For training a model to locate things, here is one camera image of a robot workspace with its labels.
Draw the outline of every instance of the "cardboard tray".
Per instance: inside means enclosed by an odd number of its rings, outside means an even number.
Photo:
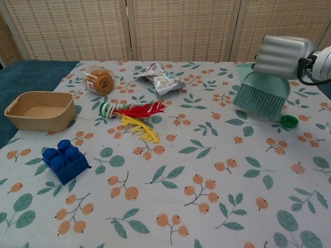
[[[29,91],[19,95],[5,116],[21,130],[61,132],[74,119],[73,95],[51,91]]]

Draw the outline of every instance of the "blue lego brick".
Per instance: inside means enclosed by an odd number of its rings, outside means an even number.
[[[57,144],[58,149],[48,148],[42,156],[51,171],[59,178],[63,185],[81,174],[87,168],[91,168],[85,155],[79,152],[69,140],[63,139]]]

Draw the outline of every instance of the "floral tablecloth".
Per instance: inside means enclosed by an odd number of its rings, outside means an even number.
[[[88,64],[115,73],[110,95],[84,89]],[[233,106],[233,63],[162,64],[186,83],[162,98],[132,79],[149,62],[82,61],[62,79],[56,91],[77,110],[70,128],[19,131],[0,151],[0,246],[331,247],[330,100],[291,81],[292,130]],[[99,116],[101,102],[151,100],[167,106],[145,119],[159,144]],[[41,159],[62,139],[92,167],[65,186]]]

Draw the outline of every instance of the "teal carpet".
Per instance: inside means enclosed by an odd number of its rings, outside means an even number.
[[[23,60],[0,70],[0,148],[17,132],[17,128],[5,117],[5,108],[24,92],[53,91],[77,63]]]

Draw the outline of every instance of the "woven screen panel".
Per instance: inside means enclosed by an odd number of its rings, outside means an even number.
[[[133,0],[138,59],[227,61],[238,5],[237,0]]]
[[[330,0],[243,0],[230,60],[253,61],[265,35],[305,37],[318,45],[330,10]]]
[[[127,60],[121,0],[4,0],[32,59]]]
[[[0,57],[4,61],[4,65],[9,65],[13,62],[22,60],[14,40],[12,39],[6,23],[0,15]]]

